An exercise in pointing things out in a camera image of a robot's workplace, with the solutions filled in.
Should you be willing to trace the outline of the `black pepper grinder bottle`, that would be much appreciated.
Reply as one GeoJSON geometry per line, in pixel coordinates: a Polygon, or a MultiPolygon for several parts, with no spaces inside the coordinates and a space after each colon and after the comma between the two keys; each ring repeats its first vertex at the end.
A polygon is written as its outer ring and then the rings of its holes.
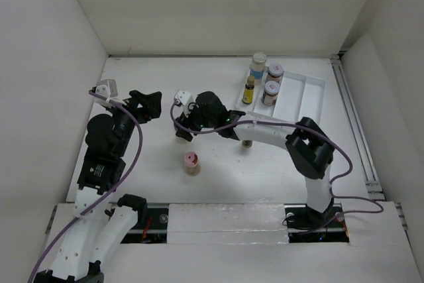
{"type": "Polygon", "coordinates": [[[245,148],[250,148],[252,146],[252,141],[243,141],[242,145],[245,148]]]}

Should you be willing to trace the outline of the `white divided organizer tray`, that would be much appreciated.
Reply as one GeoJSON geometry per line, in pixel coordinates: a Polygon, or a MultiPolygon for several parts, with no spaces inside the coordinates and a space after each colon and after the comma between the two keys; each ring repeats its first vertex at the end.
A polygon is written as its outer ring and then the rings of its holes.
{"type": "Polygon", "coordinates": [[[290,123],[298,122],[304,117],[321,122],[325,80],[284,71],[279,82],[280,90],[274,98],[273,105],[265,105],[262,96],[268,73],[265,72],[261,82],[254,85],[252,103],[242,102],[244,88],[235,99],[233,109],[244,111],[265,119],[275,119],[290,123]]]}

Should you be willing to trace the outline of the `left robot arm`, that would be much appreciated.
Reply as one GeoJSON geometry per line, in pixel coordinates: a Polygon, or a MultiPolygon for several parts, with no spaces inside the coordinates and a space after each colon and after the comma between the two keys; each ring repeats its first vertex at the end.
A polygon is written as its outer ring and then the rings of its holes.
{"type": "Polygon", "coordinates": [[[45,248],[29,282],[103,282],[106,262],[128,231],[147,222],[146,199],[125,194],[116,208],[109,201],[138,161],[142,145],[131,165],[123,156],[134,131],[143,141],[141,125],[160,117],[162,93],[137,90],[122,101],[115,94],[93,88],[89,94],[106,112],[87,123],[87,150],[77,180],[72,220],[45,248]]]}

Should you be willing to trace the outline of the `white lid red logo jar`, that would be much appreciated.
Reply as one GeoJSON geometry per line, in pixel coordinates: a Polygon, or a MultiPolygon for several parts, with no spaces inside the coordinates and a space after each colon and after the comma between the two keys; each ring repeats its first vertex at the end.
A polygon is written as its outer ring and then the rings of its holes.
{"type": "Polygon", "coordinates": [[[266,82],[276,82],[280,83],[282,76],[284,74],[284,69],[281,64],[272,63],[268,66],[268,72],[266,75],[266,82]]]}

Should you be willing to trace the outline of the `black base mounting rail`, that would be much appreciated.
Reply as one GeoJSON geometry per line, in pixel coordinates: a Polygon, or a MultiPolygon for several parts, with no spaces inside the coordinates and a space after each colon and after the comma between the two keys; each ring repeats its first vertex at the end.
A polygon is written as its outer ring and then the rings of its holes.
{"type": "Polygon", "coordinates": [[[149,205],[123,242],[171,245],[283,245],[348,243],[347,226],[333,221],[309,232],[304,205],[282,203],[173,203],[149,205]]]}

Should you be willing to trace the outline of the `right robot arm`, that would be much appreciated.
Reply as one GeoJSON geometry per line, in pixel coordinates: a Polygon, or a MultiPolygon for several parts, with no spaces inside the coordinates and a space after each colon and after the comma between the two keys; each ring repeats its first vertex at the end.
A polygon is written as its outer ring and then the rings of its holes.
{"type": "Polygon", "coordinates": [[[305,178],[307,202],[304,210],[287,216],[287,224],[306,231],[329,220],[334,204],[329,178],[334,148],[314,120],[304,117],[297,123],[267,122],[244,111],[228,110],[212,91],[194,97],[179,90],[173,106],[182,108],[182,114],[172,121],[176,136],[186,141],[217,133],[226,139],[256,141],[288,151],[296,170],[305,178]]]}

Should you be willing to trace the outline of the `red logo dark jar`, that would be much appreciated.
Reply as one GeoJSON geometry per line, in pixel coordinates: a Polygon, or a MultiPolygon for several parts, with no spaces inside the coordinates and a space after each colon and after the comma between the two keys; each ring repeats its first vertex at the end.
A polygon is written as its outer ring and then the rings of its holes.
{"type": "Polygon", "coordinates": [[[262,94],[262,103],[267,106],[275,104],[280,91],[280,85],[275,81],[268,81],[264,84],[264,91],[262,94]]]}

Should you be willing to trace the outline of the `blue label silver lid jar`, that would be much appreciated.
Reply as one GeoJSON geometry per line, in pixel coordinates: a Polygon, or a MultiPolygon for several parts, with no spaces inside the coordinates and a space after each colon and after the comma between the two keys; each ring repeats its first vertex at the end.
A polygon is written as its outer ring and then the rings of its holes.
{"type": "Polygon", "coordinates": [[[255,83],[259,83],[266,69],[267,55],[263,52],[254,53],[250,63],[250,75],[254,78],[255,83]]]}

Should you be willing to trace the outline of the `yellow label brown cap bottle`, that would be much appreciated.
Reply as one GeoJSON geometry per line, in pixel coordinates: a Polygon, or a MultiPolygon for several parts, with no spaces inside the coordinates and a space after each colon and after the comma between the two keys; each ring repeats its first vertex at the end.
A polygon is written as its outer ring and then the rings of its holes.
{"type": "Polygon", "coordinates": [[[254,97],[254,84],[255,84],[255,78],[254,76],[249,76],[246,79],[246,83],[244,86],[244,91],[242,95],[242,102],[244,104],[251,104],[254,97]]]}

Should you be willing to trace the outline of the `pink lid spice jar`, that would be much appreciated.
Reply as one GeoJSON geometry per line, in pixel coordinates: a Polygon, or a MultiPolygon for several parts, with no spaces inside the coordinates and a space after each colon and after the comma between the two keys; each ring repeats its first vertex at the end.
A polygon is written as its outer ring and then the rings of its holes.
{"type": "Polygon", "coordinates": [[[184,155],[184,167],[187,174],[195,176],[200,173],[199,157],[195,152],[187,152],[184,155]]]}

